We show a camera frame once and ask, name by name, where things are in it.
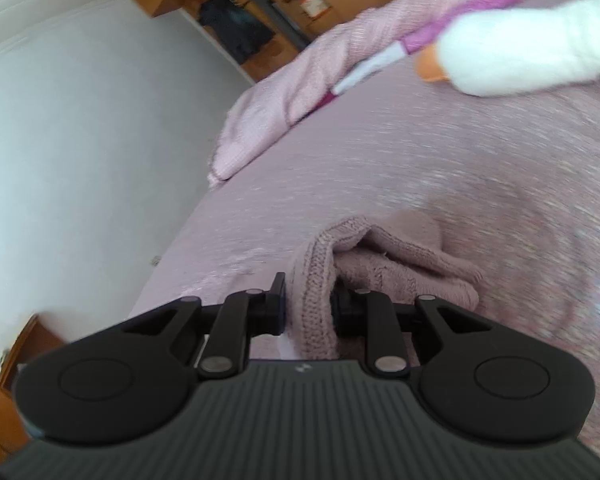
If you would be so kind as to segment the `pink floral bed sheet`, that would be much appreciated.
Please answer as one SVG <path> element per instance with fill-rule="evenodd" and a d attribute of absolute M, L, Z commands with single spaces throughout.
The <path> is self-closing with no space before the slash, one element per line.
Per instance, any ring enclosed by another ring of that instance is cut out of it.
<path fill-rule="evenodd" d="M 600 81 L 476 99 L 396 63 L 204 196 L 134 312 L 268 286 L 335 221 L 413 209 L 481 269 L 482 315 L 590 369 L 581 437 L 600 456 Z"/>

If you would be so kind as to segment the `white goose plush toy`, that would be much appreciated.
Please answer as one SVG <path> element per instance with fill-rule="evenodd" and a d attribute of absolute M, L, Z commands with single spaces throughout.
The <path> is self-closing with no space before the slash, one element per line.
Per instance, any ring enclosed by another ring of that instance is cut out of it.
<path fill-rule="evenodd" d="M 465 14 L 419 52 L 415 72 L 482 98 L 600 80 L 600 0 Z"/>

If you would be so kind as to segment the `pink cable-knit cardigan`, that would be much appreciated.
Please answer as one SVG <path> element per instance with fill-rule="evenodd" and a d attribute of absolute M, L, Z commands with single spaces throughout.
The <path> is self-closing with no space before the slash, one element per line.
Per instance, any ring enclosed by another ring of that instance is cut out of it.
<path fill-rule="evenodd" d="M 386 218 L 341 219 L 310 238 L 291 260 L 280 352 L 285 359 L 338 358 L 330 306 L 336 281 L 401 304 L 432 295 L 472 311 L 481 280 L 478 266 L 443 250 L 440 226 L 428 214 L 402 210 Z"/>

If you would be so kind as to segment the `wooden bedside cabinet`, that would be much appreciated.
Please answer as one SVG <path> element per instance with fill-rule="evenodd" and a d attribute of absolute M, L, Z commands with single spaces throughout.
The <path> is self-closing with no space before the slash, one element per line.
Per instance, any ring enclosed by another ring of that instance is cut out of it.
<path fill-rule="evenodd" d="M 32 315 L 15 339 L 12 346 L 1 357 L 0 362 L 0 463 L 25 446 L 29 437 L 23 429 L 16 410 L 12 387 L 20 367 L 42 353 L 60 346 L 63 341 L 49 330 L 38 314 Z"/>

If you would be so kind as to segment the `pink checkered quilt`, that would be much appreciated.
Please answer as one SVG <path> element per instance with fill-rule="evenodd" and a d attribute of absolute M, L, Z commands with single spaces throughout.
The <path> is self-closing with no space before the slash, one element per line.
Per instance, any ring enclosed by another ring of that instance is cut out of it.
<path fill-rule="evenodd" d="M 432 44 L 459 16 L 523 1 L 392 0 L 324 32 L 236 101 L 210 158 L 210 184 L 230 180 L 314 110 Z"/>

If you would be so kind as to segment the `black hanging garment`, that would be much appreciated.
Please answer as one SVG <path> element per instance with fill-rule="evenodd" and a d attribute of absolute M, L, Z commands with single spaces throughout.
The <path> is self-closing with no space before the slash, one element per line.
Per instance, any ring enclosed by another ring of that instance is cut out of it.
<path fill-rule="evenodd" d="M 199 8 L 198 23 L 210 27 L 216 40 L 238 64 L 260 52 L 275 32 L 234 0 L 206 0 Z"/>

